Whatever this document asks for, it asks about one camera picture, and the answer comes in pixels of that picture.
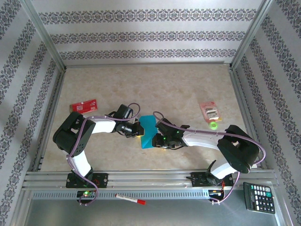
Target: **floral stripe pattern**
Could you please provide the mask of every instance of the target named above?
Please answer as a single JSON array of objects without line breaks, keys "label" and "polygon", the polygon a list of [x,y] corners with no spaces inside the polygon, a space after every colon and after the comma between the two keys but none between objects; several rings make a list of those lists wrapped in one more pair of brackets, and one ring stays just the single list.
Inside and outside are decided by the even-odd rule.
[{"label": "floral stripe pattern", "polygon": [[42,86],[40,88],[40,91],[38,93],[38,97],[36,99],[36,103],[34,105],[34,108],[32,110],[31,117],[29,119],[27,128],[25,130],[24,138],[20,145],[20,150],[18,151],[18,156],[16,158],[16,161],[14,163],[14,170],[12,171],[11,176],[9,177],[7,189],[4,192],[4,198],[1,200],[0,205],[0,225],[6,225],[6,218],[10,208],[12,199],[16,194],[17,185],[20,182],[20,176],[22,174],[25,159],[27,157],[27,153],[30,150],[32,137],[34,134],[34,131],[36,129],[37,123],[40,119],[40,114],[46,99],[46,95],[50,86],[50,83],[52,81],[54,71],[56,68],[56,64],[54,60],[52,59],[50,61],[49,67],[47,69],[47,73],[45,75],[44,81],[42,83]]},{"label": "floral stripe pattern", "polygon": [[53,106],[54,97],[55,97],[56,92],[57,92],[58,84],[60,83],[61,77],[62,77],[63,75],[64,75],[64,72],[59,73],[58,78],[57,78],[57,80],[56,80],[55,87],[54,87],[54,91],[53,91],[53,95],[52,95],[51,98],[50,98],[50,104],[49,104],[49,106],[48,106],[47,113],[45,114],[45,120],[44,120],[42,129],[41,129],[42,133],[41,133],[41,135],[40,135],[40,140],[39,140],[39,143],[38,143],[37,151],[36,151],[36,153],[35,153],[34,160],[32,161],[32,168],[31,168],[31,171],[34,170],[33,167],[34,167],[34,164],[35,164],[35,162],[36,162],[36,160],[37,160],[38,152],[39,152],[39,150],[40,150],[42,141],[43,141],[43,139],[44,139],[44,135],[45,135],[45,131],[46,131],[47,122],[48,122],[48,119],[49,119],[49,116],[50,116],[51,108],[52,108],[52,106]]},{"label": "floral stripe pattern", "polygon": [[278,137],[275,132],[274,126],[271,123],[271,119],[269,117],[266,105],[263,101],[262,95],[259,91],[259,87],[257,86],[256,80],[254,78],[253,71],[245,55],[241,60],[241,65],[244,69],[244,76],[246,76],[247,78],[249,87],[252,92],[252,96],[257,106],[258,113],[261,117],[261,122],[264,126],[264,130],[266,132],[267,139],[270,143],[271,150],[274,154],[274,158],[276,159],[276,164],[278,166],[279,171],[281,172],[281,178],[284,181],[286,192],[289,195],[288,198],[291,200],[291,206],[294,209],[294,213],[297,215],[298,223],[301,224],[300,194],[298,193],[297,186],[294,184],[294,180],[292,179],[292,173],[288,166],[288,162],[283,156],[282,147],[279,144]]},{"label": "floral stripe pattern", "polygon": [[152,21],[251,21],[255,9],[150,9],[39,13],[44,24]]},{"label": "floral stripe pattern", "polygon": [[51,35],[55,44],[125,41],[241,41],[245,32],[111,32]]},{"label": "floral stripe pattern", "polygon": [[290,143],[293,146],[295,155],[299,159],[299,164],[301,164],[301,135],[299,134],[299,130],[296,129],[296,122],[293,120],[290,110],[288,110],[286,101],[283,98],[281,90],[278,87],[277,81],[274,78],[273,72],[270,69],[267,59],[263,54],[257,39],[252,40],[250,43],[250,48],[260,68],[263,79],[269,89],[269,93],[274,100],[275,107],[278,110],[281,121],[283,122],[287,136],[290,138]]},{"label": "floral stripe pattern", "polygon": [[17,12],[20,10],[21,4],[18,0],[7,0],[0,10],[0,40],[13,22]]},{"label": "floral stripe pattern", "polygon": [[0,74],[0,105],[4,99],[5,93],[10,86],[12,78],[14,78],[17,68],[20,65],[21,60],[24,57],[25,51],[28,48],[29,43],[32,40],[33,35],[36,30],[29,20],[25,28],[22,30],[18,41],[13,47],[13,51],[8,57],[6,64],[4,64],[3,69]]},{"label": "floral stripe pattern", "polygon": [[282,12],[301,38],[301,6],[296,0],[277,0]]},{"label": "floral stripe pattern", "polygon": [[266,16],[261,24],[261,27],[266,34],[269,42],[274,49],[275,54],[278,57],[278,61],[281,63],[283,70],[286,72],[286,76],[294,88],[297,97],[301,103],[301,70],[292,57],[290,50],[285,45],[282,37],[277,31],[271,18]]},{"label": "floral stripe pattern", "polygon": [[9,150],[12,138],[15,136],[15,131],[20,122],[21,115],[23,114],[28,96],[30,95],[46,51],[47,48],[42,42],[36,52],[36,55],[34,56],[34,60],[21,86],[16,103],[11,111],[11,115],[8,117],[8,121],[6,122],[6,127],[4,127],[3,134],[1,135],[0,139],[0,169],[2,169],[2,164],[5,161],[5,155]]},{"label": "floral stripe pattern", "polygon": [[172,57],[233,57],[236,49],[141,49],[60,52],[63,60],[172,58]]}]

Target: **small card package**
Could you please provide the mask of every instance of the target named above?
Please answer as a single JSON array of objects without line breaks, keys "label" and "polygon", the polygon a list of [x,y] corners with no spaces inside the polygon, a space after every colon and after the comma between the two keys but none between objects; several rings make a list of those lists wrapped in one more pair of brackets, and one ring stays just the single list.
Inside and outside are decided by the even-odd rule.
[{"label": "small card package", "polygon": [[206,122],[222,120],[221,114],[214,101],[201,103],[199,106],[201,107]]},{"label": "small card package", "polygon": [[79,112],[83,114],[83,113],[88,113],[96,110],[97,110],[97,102],[95,99],[70,105],[70,113]]}]

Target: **red card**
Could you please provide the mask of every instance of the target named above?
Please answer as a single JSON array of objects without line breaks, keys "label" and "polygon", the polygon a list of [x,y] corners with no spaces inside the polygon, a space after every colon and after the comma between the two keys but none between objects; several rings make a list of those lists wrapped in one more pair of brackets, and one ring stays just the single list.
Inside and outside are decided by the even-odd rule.
[{"label": "red card", "polygon": [[92,112],[96,110],[97,110],[96,99],[70,105],[70,112],[79,112],[83,114],[83,113]]}]

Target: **calculator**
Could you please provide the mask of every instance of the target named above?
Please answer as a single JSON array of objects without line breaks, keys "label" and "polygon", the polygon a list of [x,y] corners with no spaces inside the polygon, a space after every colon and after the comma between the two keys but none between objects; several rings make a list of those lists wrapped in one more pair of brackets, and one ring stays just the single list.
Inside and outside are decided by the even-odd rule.
[{"label": "calculator", "polygon": [[273,194],[269,186],[244,182],[244,195],[247,210],[275,214]]}]

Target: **green ring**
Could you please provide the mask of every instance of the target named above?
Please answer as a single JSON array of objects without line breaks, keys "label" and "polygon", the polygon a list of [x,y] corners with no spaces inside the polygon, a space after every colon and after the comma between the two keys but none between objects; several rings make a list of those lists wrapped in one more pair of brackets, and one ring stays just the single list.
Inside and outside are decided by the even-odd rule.
[{"label": "green ring", "polygon": [[216,130],[218,128],[218,124],[215,121],[209,123],[210,129]]}]

